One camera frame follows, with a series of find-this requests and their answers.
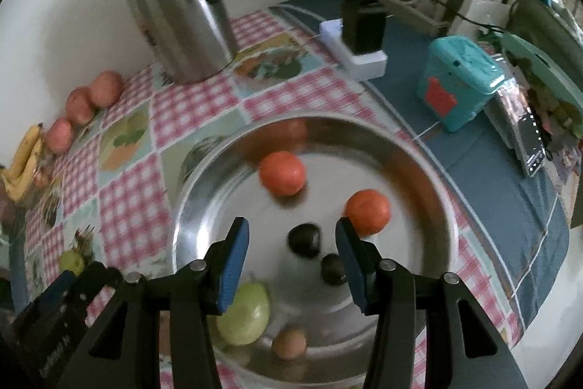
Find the stainless steel bowl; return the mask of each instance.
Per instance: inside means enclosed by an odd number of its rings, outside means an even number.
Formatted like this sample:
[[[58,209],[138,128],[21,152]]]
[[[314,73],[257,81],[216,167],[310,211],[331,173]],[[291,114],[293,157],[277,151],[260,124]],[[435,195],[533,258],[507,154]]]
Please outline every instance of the stainless steel bowl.
[[[298,154],[307,168],[307,186],[291,199],[275,200],[259,183],[257,164],[276,150]],[[334,225],[348,198],[364,188],[391,202],[391,221],[371,237],[383,257],[430,277],[453,268],[457,226],[437,175],[409,144],[360,119],[320,112],[277,116],[225,140],[192,172],[169,243],[173,271],[203,258],[234,217],[244,216],[251,239],[242,280],[260,281],[269,292],[270,322],[255,343],[228,347],[212,332],[217,355],[241,376],[270,387],[347,387],[363,380],[376,317],[361,314],[348,285],[326,285],[320,260],[293,255],[286,237],[300,223],[316,223],[322,257],[336,252]],[[424,320],[418,316],[420,331]],[[270,352],[288,325],[302,328],[308,340],[305,357],[294,362]]]

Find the green fruit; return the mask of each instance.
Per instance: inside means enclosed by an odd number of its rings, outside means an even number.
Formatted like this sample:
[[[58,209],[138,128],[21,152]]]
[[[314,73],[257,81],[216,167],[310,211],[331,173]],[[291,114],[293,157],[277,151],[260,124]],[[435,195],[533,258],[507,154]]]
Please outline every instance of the green fruit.
[[[59,271],[71,271],[79,276],[85,269],[85,261],[75,251],[65,251],[59,257]]]
[[[216,319],[221,337],[234,346],[253,343],[263,334],[268,322],[267,290],[256,282],[241,285],[232,305]]]

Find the blue tablecloth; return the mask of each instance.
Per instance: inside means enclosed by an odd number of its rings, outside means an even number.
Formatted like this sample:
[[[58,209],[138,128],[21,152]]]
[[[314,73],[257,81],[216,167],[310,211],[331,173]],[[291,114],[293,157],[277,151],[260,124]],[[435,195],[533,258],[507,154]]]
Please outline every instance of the blue tablecloth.
[[[343,0],[293,0],[326,19],[340,17]],[[310,29],[318,21],[293,12]],[[549,294],[567,254],[569,229],[558,195],[544,171],[526,178],[483,113],[456,133],[435,124],[435,115],[415,96],[432,37],[390,17],[383,50],[383,77],[370,81],[396,109],[446,181],[455,184],[481,244],[492,260],[523,330]]]

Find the yellow banana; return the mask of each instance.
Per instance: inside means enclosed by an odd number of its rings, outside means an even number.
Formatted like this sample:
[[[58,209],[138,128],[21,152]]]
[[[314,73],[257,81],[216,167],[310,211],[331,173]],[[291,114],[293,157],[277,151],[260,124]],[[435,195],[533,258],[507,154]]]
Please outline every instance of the yellow banana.
[[[33,182],[34,172],[36,171],[37,165],[39,163],[40,153],[43,148],[43,139],[39,137],[33,145],[28,161],[24,167],[24,171],[16,179],[16,182],[12,183],[8,180],[6,172],[2,174],[2,179],[4,180],[4,185],[6,187],[6,193],[8,197],[16,202],[19,202],[24,196],[30,184]]]
[[[16,149],[10,167],[4,170],[4,176],[14,185],[16,185],[18,177],[24,171],[28,157],[30,157],[30,153],[40,137],[42,127],[42,124],[35,124],[28,128],[28,131],[20,141],[20,145]]]

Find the red label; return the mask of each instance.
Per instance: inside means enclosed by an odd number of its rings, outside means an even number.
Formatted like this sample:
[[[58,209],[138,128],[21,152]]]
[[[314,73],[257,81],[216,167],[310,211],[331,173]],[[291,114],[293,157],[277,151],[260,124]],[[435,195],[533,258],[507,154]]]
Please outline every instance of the red label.
[[[425,92],[425,101],[439,116],[445,118],[454,109],[458,101],[453,94],[450,94],[441,86],[439,79],[435,78],[435,76],[430,76],[428,83],[429,86]]]

